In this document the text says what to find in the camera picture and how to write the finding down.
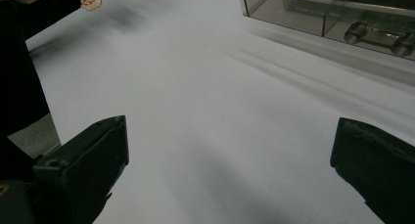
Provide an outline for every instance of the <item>white surface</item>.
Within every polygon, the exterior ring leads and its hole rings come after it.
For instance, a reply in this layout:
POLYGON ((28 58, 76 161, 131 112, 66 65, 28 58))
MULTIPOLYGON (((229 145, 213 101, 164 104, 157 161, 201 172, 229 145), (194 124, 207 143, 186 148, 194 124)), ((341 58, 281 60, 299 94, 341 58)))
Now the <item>white surface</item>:
POLYGON ((415 144, 413 62, 239 0, 103 1, 28 41, 63 143, 126 115, 130 164, 95 223, 382 223, 329 160, 341 116, 415 144))

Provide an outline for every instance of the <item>white floor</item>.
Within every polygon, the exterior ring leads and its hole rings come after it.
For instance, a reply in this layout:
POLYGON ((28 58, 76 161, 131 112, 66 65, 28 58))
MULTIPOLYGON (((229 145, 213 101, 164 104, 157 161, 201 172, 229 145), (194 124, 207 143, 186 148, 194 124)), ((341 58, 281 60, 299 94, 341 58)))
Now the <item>white floor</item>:
POLYGON ((239 0, 103 1, 28 41, 63 144, 126 115, 130 164, 97 224, 382 223, 329 160, 339 117, 415 145, 413 62, 239 0))

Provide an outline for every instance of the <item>gold object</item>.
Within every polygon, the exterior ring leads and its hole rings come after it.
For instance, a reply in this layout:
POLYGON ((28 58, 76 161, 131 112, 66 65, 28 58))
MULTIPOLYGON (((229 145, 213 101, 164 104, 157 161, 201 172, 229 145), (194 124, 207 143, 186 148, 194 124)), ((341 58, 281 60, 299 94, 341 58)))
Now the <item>gold object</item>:
POLYGON ((8 191, 10 187, 7 184, 0 185, 0 197, 3 197, 8 191))
POLYGON ((101 7, 102 0, 80 0, 80 7, 86 11, 94 11, 101 7))

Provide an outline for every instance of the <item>glass case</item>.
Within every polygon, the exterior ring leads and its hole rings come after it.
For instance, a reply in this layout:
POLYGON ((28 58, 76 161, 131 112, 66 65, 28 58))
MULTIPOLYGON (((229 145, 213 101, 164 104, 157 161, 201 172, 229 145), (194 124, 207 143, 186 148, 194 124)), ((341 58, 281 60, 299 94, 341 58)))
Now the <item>glass case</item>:
POLYGON ((244 15, 415 61, 415 0, 241 0, 244 15))

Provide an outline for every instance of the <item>glass display case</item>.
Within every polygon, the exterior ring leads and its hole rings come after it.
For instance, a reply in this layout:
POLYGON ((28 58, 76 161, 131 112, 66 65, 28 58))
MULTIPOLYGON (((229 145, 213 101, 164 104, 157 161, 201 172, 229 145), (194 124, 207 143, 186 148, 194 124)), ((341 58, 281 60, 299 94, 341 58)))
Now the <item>glass display case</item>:
POLYGON ((415 0, 241 0, 244 15, 415 61, 415 0))

